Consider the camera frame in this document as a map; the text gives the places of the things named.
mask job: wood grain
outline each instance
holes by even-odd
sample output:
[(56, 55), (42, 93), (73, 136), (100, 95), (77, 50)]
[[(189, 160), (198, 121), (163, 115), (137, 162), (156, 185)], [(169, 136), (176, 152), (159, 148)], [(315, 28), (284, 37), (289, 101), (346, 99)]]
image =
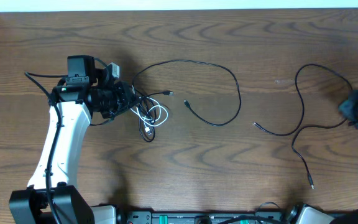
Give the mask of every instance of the wood grain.
[[(38, 163), (48, 124), (47, 100), (24, 71), (64, 74), (69, 55), (87, 54), (121, 66), (124, 80), (151, 63), (186, 58), (218, 63), (236, 75), (170, 63), (138, 82), (170, 119), (147, 144), (137, 119), (126, 113), (112, 124), (90, 127), (80, 159), (78, 188), (90, 205), (130, 204), (154, 210), (253, 210), (265, 201), (303, 201), (325, 210), (358, 208), (358, 132), (342, 125), (305, 130), (296, 142), (308, 161), (252, 125), (285, 133), (300, 118), (295, 72), (320, 63), (358, 88), (358, 9), (0, 13), (0, 223), (12, 222), (8, 200), (24, 189)], [(40, 79), (49, 90), (56, 80)], [(305, 124), (335, 124), (346, 86), (317, 68), (300, 74)]]

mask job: white background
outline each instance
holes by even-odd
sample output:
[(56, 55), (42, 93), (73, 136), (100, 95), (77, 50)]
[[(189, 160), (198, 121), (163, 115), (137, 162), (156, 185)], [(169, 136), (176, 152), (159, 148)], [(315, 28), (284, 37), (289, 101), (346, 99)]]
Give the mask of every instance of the white background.
[(358, 7), (358, 0), (0, 0), (0, 12)]

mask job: wooden table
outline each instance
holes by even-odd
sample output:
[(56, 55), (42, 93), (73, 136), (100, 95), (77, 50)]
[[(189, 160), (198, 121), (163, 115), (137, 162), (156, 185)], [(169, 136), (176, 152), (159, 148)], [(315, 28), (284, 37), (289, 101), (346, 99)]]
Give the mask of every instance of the wooden table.
[[(301, 105), (296, 71), (320, 63), (358, 88), (358, 9), (0, 13), (0, 223), (12, 222), (8, 200), (25, 189), (48, 129), (43, 93), (23, 75), (67, 72), (67, 56), (86, 54), (121, 66), (130, 81), (146, 66), (174, 58), (218, 63), (236, 75), (242, 109), (220, 128), (214, 122), (238, 106), (232, 77), (218, 68), (171, 63), (139, 79), (170, 109), (153, 143), (141, 140), (132, 113), (86, 133), (78, 189), (90, 205), (130, 204), (154, 210), (253, 210), (306, 202), (325, 210), (358, 208), (358, 132), (347, 125), (309, 129), (296, 148), (308, 161), (311, 190), (292, 136), (285, 133)], [(56, 79), (38, 79), (48, 90)], [(335, 124), (344, 82), (318, 68), (299, 76), (304, 124)], [(95, 115), (94, 122), (101, 121)]]

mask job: wooden board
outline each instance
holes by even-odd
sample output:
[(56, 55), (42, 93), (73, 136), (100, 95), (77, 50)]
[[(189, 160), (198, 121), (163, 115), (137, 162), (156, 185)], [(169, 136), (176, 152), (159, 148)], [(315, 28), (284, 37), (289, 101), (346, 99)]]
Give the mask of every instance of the wooden board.
[[(223, 70), (172, 63), (145, 73), (138, 85), (170, 118), (151, 144), (132, 113), (90, 127), (79, 164), (78, 189), (90, 205), (130, 204), (154, 210), (253, 210), (274, 201), (306, 202), (325, 210), (358, 208), (358, 132), (342, 125), (301, 133), (296, 148), (308, 161), (311, 190), (301, 160), (291, 151), (301, 113), (295, 72), (320, 63), (358, 88), (358, 9), (0, 13), (0, 223), (12, 222), (8, 200), (25, 189), (39, 161), (48, 129), (46, 97), (23, 75), (67, 72), (67, 56), (87, 54), (121, 66), (124, 80), (146, 66), (174, 58), (230, 68), (238, 99)], [(57, 80), (40, 79), (51, 90)], [(304, 124), (335, 124), (346, 86), (317, 68), (299, 76)], [(94, 122), (101, 121), (95, 116)]]

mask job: wood tabletop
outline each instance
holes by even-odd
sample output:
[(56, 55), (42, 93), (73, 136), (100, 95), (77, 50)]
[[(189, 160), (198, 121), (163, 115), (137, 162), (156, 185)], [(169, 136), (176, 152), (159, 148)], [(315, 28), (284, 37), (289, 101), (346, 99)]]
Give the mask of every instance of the wood tabletop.
[[(23, 72), (67, 73), (67, 56), (92, 55), (121, 66), (129, 82), (146, 66), (176, 58), (217, 63), (220, 68), (169, 63), (152, 68), (137, 85), (169, 108), (155, 141), (144, 142), (133, 113), (89, 127), (78, 171), (78, 190), (89, 205), (127, 204), (154, 210), (253, 210), (273, 201), (305, 202), (325, 210), (358, 208), (358, 132), (307, 129), (291, 150), (291, 131), (301, 116), (296, 71), (318, 63), (358, 89), (358, 9), (0, 13), (0, 223), (13, 222), (8, 200), (25, 189), (39, 161), (48, 129), (45, 95)], [(51, 90), (57, 80), (38, 78)], [(298, 78), (305, 101), (303, 124), (330, 125), (346, 84), (318, 68)], [(93, 122), (102, 121), (96, 114)]]

